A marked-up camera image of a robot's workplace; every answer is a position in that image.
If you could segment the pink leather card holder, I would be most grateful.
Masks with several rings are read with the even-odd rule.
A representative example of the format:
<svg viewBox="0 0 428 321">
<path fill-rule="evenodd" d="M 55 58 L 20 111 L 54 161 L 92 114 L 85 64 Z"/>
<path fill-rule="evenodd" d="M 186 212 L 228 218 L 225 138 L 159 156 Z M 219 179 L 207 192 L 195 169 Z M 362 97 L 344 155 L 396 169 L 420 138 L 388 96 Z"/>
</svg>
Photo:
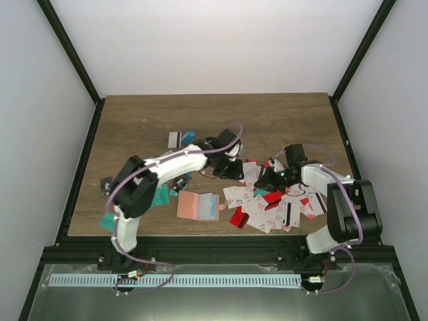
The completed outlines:
<svg viewBox="0 0 428 321">
<path fill-rule="evenodd" d="M 218 221 L 219 212 L 227 208 L 221 203 L 219 195 L 213 193 L 197 194 L 180 191 L 177 205 L 177 217 L 193 221 Z"/>
</svg>

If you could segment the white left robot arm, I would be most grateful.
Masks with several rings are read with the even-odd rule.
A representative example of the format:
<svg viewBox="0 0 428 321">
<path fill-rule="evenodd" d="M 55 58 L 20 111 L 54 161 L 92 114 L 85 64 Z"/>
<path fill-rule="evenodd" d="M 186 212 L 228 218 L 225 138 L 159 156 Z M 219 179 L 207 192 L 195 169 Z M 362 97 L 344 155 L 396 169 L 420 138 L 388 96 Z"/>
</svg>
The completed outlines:
<svg viewBox="0 0 428 321">
<path fill-rule="evenodd" d="M 227 179 L 243 178 L 241 135 L 225 129 L 217 137 L 196 140 L 181 150 L 156 158 L 130 157 L 113 182 L 106 202 L 112 210 L 114 227 L 111 242 L 116 249 L 113 262 L 122 270 L 136 263 L 136 234 L 140 218 L 152 206 L 156 189 L 189 172 L 211 167 Z"/>
</svg>

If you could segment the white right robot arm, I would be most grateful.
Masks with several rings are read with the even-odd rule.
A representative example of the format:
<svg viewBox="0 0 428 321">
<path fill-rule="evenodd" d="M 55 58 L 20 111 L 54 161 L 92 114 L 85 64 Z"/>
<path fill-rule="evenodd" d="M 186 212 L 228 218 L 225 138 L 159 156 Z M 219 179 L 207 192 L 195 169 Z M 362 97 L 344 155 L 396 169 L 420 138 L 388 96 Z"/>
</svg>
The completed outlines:
<svg viewBox="0 0 428 321">
<path fill-rule="evenodd" d="M 344 177 L 320 161 L 308 159 L 303 144 L 288 145 L 284 152 L 285 168 L 279 170 L 270 165 L 256 181 L 255 187 L 284 192 L 288 187 L 302 183 L 317 189 L 327 200 L 326 226 L 308 234 L 307 246 L 297 252 L 302 268 L 310 270 L 316 267 L 321 261 L 321 253 L 334 253 L 381 236 L 383 223 L 370 181 Z"/>
</svg>

